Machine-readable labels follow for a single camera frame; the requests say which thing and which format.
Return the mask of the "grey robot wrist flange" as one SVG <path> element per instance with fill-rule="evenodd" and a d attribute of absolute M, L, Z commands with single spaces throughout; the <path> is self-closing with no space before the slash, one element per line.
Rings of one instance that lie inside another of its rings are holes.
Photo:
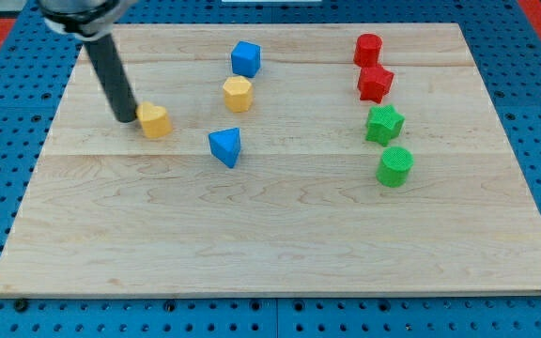
<path fill-rule="evenodd" d="M 77 39 L 99 39 L 137 0 L 38 0 L 46 25 L 55 33 Z"/>

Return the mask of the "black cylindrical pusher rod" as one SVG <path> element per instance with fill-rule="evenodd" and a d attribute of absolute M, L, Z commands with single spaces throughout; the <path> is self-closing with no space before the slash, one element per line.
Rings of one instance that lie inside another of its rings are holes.
<path fill-rule="evenodd" d="M 111 34 L 84 43 L 116 121 L 136 119 L 137 102 Z"/>

